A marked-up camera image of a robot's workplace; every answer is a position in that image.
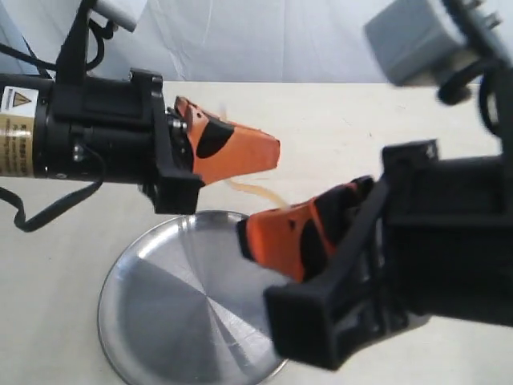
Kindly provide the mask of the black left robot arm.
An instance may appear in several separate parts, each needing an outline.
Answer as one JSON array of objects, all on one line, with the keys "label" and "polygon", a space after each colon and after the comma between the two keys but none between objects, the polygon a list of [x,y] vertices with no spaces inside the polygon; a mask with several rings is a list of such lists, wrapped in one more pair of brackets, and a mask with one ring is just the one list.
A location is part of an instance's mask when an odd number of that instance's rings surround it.
[{"label": "black left robot arm", "polygon": [[65,86],[29,75],[1,77],[1,174],[136,184],[158,214],[196,211],[200,190],[274,169],[280,141],[178,96],[168,107],[160,75],[86,77]]}]

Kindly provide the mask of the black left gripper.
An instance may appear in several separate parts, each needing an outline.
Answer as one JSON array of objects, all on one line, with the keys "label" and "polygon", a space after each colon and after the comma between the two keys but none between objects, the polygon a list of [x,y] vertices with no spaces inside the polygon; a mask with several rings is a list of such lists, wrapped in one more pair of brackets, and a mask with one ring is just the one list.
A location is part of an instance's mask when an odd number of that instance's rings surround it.
[{"label": "black left gripper", "polygon": [[281,142],[266,132],[223,120],[181,95],[169,110],[164,80],[155,72],[38,84],[38,178],[138,184],[155,213],[194,213],[203,182],[265,172],[279,163]]}]

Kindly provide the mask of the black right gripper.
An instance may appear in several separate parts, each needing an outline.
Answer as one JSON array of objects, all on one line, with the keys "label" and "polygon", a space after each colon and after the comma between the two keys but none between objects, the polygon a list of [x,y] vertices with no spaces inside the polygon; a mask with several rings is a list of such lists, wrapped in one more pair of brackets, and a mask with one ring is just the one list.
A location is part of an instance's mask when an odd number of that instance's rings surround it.
[{"label": "black right gripper", "polygon": [[382,150],[387,332],[432,316],[509,323],[509,181],[501,156],[442,160],[433,140]]}]

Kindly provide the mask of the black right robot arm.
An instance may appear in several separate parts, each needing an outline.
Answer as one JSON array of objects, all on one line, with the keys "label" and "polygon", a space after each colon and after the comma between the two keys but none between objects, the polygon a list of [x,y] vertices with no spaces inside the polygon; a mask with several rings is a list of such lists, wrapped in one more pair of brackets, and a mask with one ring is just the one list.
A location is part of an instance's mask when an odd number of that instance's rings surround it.
[{"label": "black right robot arm", "polygon": [[511,326],[511,160],[442,160],[426,140],[382,164],[238,223],[243,256],[289,278],[264,291],[280,356],[335,371],[434,316]]}]

